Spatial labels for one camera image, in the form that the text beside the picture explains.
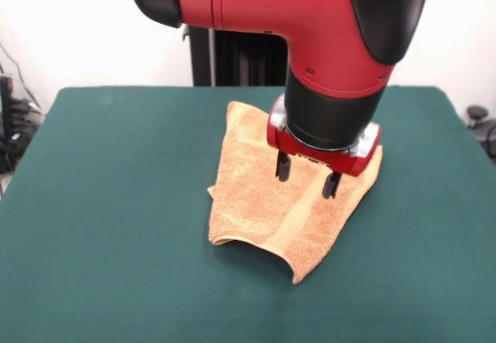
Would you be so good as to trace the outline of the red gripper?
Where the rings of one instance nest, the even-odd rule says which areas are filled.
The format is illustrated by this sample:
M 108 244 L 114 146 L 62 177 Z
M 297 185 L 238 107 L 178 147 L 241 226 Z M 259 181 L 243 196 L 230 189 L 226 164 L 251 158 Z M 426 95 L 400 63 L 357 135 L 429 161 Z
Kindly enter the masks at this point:
M 381 132 L 382 128 L 371 122 L 349 148 L 331 151 L 307 146 L 289 132 L 284 95 L 281 94 L 270 110 L 267 121 L 267 143 L 279 150 L 275 176 L 280 182 L 289 179 L 291 172 L 289 155 L 316 161 L 335 171 L 326 177 L 322 188 L 322 196 L 325 199 L 335 198 L 342 174 L 358 177 L 367 168 L 379 146 Z

